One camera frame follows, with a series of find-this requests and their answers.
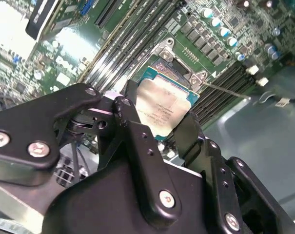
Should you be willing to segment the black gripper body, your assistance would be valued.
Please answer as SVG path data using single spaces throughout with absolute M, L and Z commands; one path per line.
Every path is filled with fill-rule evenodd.
M 140 212 L 129 164 L 119 161 L 64 190 L 48 208 L 44 234 L 217 234 L 205 206 L 203 179 L 166 163 L 182 203 L 178 222 L 167 229 L 147 223 Z

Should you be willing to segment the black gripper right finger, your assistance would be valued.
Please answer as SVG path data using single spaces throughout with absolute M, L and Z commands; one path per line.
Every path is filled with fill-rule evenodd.
M 204 223 L 210 234 L 295 234 L 295 223 L 241 159 L 225 159 L 188 112 L 174 129 L 184 166 L 203 180 Z

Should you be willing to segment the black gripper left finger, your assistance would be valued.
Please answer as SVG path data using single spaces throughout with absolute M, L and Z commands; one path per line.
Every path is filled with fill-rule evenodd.
M 9 141 L 0 145 L 0 181 L 37 186 L 51 177 L 59 158 L 62 131 L 55 130 L 58 120 L 70 120 L 80 111 L 95 108 L 101 101 L 98 91 L 77 83 L 49 95 L 0 112 L 0 134 Z M 108 127 L 111 137 L 99 157 L 98 171 L 69 191 L 81 195 L 83 189 L 99 191 L 109 186 L 106 197 L 115 194 L 112 172 L 126 163 L 131 185 L 145 220 L 153 227 L 167 228 L 176 223 L 182 206 L 148 126 L 140 122 L 134 104 L 125 97 L 109 101 L 112 109 Z

